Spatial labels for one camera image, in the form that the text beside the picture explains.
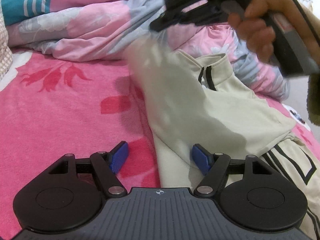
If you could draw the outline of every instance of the bed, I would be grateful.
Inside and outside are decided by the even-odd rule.
[[[84,158],[125,140],[130,154],[118,178],[128,190],[160,187],[144,95],[125,60],[125,48],[143,35],[193,57],[228,54],[237,78],[295,119],[292,131],[320,160],[310,128],[280,103],[289,83],[278,68],[260,63],[228,24],[150,33],[163,0],[2,0],[2,8],[13,53],[0,80],[3,239],[20,230],[15,194],[66,153]]]

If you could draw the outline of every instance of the pink bed sheet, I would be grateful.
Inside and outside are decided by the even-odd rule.
[[[34,52],[17,70],[0,92],[2,238],[20,230],[12,210],[16,193],[65,153],[85,158],[125,140],[130,152],[118,178],[127,190],[160,187],[143,94],[125,61],[73,63]],[[281,103],[264,98],[291,117]],[[298,122],[293,132],[320,159],[312,132]]]

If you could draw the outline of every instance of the black trim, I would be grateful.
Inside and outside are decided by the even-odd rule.
[[[208,84],[209,89],[214,90],[214,91],[217,91],[217,90],[216,90],[216,87],[214,86],[214,83],[213,83],[213,81],[212,81],[211,70],[212,70],[212,67],[211,67],[211,66],[208,66],[208,67],[206,68],[206,70],[205,70],[205,77],[207,78],[207,84]]]
[[[204,67],[202,67],[201,72],[200,72],[200,75],[199,75],[199,77],[198,77],[198,81],[200,82],[200,84],[201,84],[201,81],[202,81],[203,72],[204,72]]]
[[[307,174],[306,176],[304,176],[303,171],[302,171],[302,169],[300,168],[300,166],[299,166],[293,159],[291,159],[288,155],[286,155],[279,145],[275,145],[274,148],[277,150],[277,152],[278,152],[279,154],[281,154],[283,157],[285,157],[286,159],[288,159],[289,162],[292,163],[292,165],[296,168],[297,172],[300,174],[300,176],[301,176],[302,180],[304,181],[304,183],[305,183],[306,185],[308,185],[308,183],[309,183],[312,175],[313,175],[313,174],[316,172],[316,170],[317,170],[317,168],[316,168],[315,164],[313,163],[313,161],[311,160],[311,158],[301,149],[301,150],[303,151],[303,153],[306,155],[306,157],[308,158],[308,160],[310,161],[310,164],[311,164],[311,169],[310,169],[310,171],[308,172],[308,174]]]
[[[284,167],[282,166],[282,164],[280,163],[280,161],[277,159],[277,157],[273,154],[273,152],[270,150],[268,151],[270,158],[275,162],[275,164],[278,166],[278,168],[282,171],[282,173],[284,174],[284,176],[287,178],[288,181],[293,182],[293,180],[291,179],[291,177],[289,176],[289,174],[287,173],[287,171],[284,169]]]
[[[319,235],[319,230],[318,230],[318,228],[320,228],[319,218],[310,210],[309,207],[307,210],[307,214],[313,223],[313,228],[314,228],[314,231],[316,234],[316,238],[317,238],[317,240],[320,240],[320,235]]]

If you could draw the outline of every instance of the white floor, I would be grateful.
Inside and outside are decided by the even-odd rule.
[[[301,77],[290,80],[290,96],[283,103],[294,108],[305,122],[310,126],[315,138],[320,142],[320,126],[311,124],[308,120],[307,95],[308,95],[308,77]]]

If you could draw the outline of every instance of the black cable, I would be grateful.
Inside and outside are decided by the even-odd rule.
[[[304,20],[306,21],[306,23],[308,24],[313,36],[315,37],[316,41],[318,42],[318,45],[320,46],[320,37],[318,36],[316,30],[314,29],[314,27],[312,26],[310,20],[308,19],[308,16],[306,15],[306,13],[304,12],[303,8],[301,7],[300,3],[297,0],[293,0],[294,4],[297,6],[299,12],[302,14]]]

